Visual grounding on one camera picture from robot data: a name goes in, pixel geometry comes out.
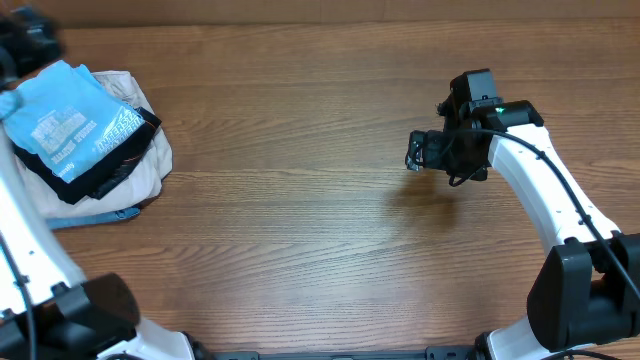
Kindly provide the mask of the light blue printed t-shirt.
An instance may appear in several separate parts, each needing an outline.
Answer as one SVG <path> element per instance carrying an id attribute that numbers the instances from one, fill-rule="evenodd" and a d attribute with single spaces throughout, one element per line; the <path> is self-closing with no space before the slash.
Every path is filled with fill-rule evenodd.
<path id="1" fill-rule="evenodd" d="M 142 116 L 108 93 L 86 66 L 72 67 L 62 60 L 14 93 L 2 94 L 1 114 L 8 137 L 66 183 L 144 124 Z"/>

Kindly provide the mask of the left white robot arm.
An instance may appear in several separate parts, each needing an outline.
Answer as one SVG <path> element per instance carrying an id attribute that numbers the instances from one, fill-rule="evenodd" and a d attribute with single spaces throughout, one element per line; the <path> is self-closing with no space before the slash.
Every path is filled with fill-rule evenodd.
<path id="1" fill-rule="evenodd" d="M 203 359 L 145 318 L 114 273 L 88 278 L 55 231 L 137 216 L 172 149 L 135 78 L 63 58 L 56 24 L 29 6 L 1 18 L 1 355 L 5 359 Z"/>

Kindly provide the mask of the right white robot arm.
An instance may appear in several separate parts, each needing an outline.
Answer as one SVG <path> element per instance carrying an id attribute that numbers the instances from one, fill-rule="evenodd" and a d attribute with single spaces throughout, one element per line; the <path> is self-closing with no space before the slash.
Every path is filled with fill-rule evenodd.
<path id="1" fill-rule="evenodd" d="M 563 164 L 527 101 L 438 107 L 443 130 L 410 133 L 405 164 L 445 172 L 457 187 L 494 169 L 533 223 L 545 261 L 525 316 L 478 336 L 469 359 L 565 359 L 639 334 L 639 237 L 624 234 Z"/>

